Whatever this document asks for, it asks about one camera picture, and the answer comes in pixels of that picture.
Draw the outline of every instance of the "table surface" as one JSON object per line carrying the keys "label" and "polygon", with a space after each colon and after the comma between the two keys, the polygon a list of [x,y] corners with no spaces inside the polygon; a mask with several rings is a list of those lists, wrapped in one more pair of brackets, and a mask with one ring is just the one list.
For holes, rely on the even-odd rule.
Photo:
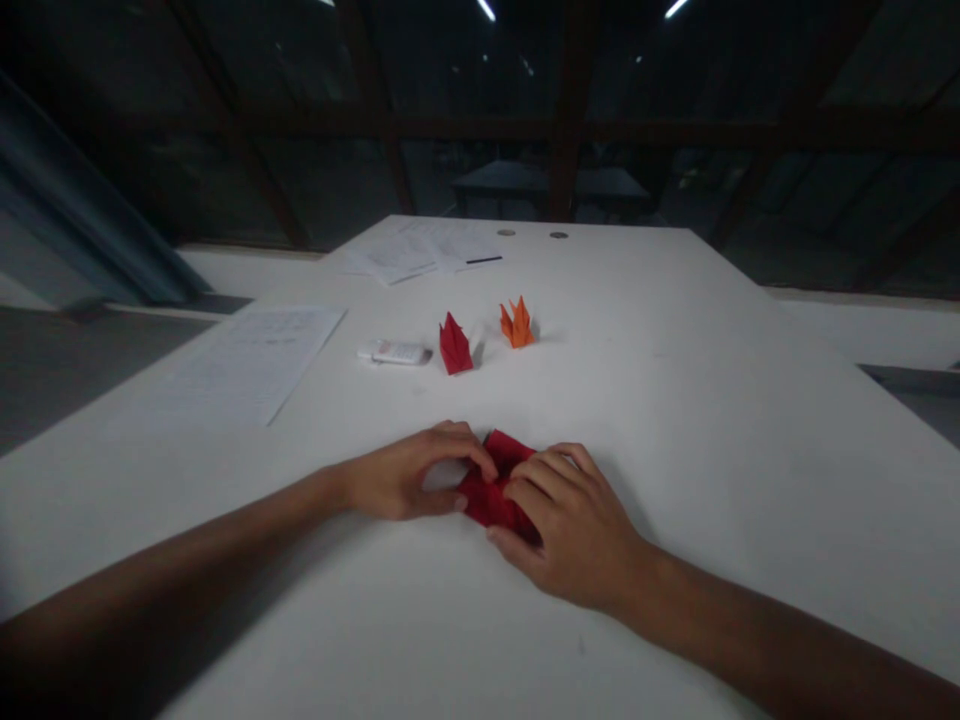
{"label": "table surface", "polygon": [[[519,190],[530,194],[546,194],[550,189],[545,170],[516,160],[494,160],[451,185],[467,191]],[[650,194],[623,168],[578,170],[575,192],[584,199],[650,199]]]}
{"label": "table surface", "polygon": [[[457,418],[533,447],[584,442],[651,540],[960,681],[960,452],[688,231],[464,222],[514,229],[507,262],[384,288],[338,275],[336,253],[257,303],[347,308],[270,428],[104,435],[200,338],[0,461],[5,615],[316,467]],[[569,237],[550,238],[557,229]],[[539,341],[511,350],[498,303],[521,292]],[[448,377],[438,355],[421,368],[356,358],[376,337],[435,347],[447,310],[482,355],[475,371]],[[169,716],[752,708],[540,594],[461,516],[338,520],[231,613],[211,632],[232,643]]]}

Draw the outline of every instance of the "curtain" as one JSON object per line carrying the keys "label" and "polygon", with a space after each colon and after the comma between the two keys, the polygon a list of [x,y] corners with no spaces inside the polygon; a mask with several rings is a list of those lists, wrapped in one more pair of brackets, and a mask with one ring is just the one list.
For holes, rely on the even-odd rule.
{"label": "curtain", "polygon": [[110,300],[184,303],[210,289],[2,72],[0,206]]}

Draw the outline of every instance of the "floor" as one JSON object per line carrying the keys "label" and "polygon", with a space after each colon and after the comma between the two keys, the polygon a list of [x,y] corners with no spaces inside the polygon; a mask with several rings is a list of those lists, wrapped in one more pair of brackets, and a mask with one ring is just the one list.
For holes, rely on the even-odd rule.
{"label": "floor", "polygon": [[[212,323],[107,312],[85,325],[0,308],[0,455],[39,435]],[[883,387],[960,448],[960,374],[869,366]]]}

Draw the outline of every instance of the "red origami crane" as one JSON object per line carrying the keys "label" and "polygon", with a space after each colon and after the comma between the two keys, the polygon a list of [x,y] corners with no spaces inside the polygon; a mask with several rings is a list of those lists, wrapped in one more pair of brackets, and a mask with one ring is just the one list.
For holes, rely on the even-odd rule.
{"label": "red origami crane", "polygon": [[447,366],[447,375],[473,370],[470,343],[450,313],[447,313],[447,322],[440,326],[440,354],[443,356],[443,364]]}
{"label": "red origami crane", "polygon": [[467,517],[484,527],[500,525],[508,528],[531,545],[539,545],[540,533],[536,526],[519,505],[503,496],[503,489],[510,482],[510,472],[536,451],[499,430],[490,433],[483,446],[497,466],[498,477],[492,483],[484,482],[483,473],[475,467],[460,482],[457,490],[467,498]]}
{"label": "red origami crane", "polygon": [[523,304],[523,295],[520,296],[520,302],[516,305],[513,300],[510,301],[510,309],[513,310],[513,320],[507,315],[507,309],[500,304],[500,329],[510,341],[510,346],[514,349],[526,347],[533,344],[533,333],[530,331],[530,314],[527,312],[526,305]]}

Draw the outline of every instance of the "light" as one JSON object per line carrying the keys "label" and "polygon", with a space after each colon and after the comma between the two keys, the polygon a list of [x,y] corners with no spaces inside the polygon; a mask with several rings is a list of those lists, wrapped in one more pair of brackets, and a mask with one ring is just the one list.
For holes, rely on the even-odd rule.
{"label": "light", "polygon": [[491,10],[490,6],[487,5],[487,0],[477,0],[477,5],[479,5],[480,9],[487,14],[487,17],[490,18],[490,22],[497,21],[497,16],[493,14],[493,10]]}
{"label": "light", "polygon": [[665,19],[665,20],[669,20],[670,18],[672,18],[674,15],[677,14],[677,10],[679,10],[680,8],[682,8],[682,7],[683,7],[684,5],[686,5],[686,4],[687,4],[687,0],[677,0],[677,1],[673,4],[673,7],[670,8],[669,10],[667,10],[667,14],[663,16],[664,19]]}

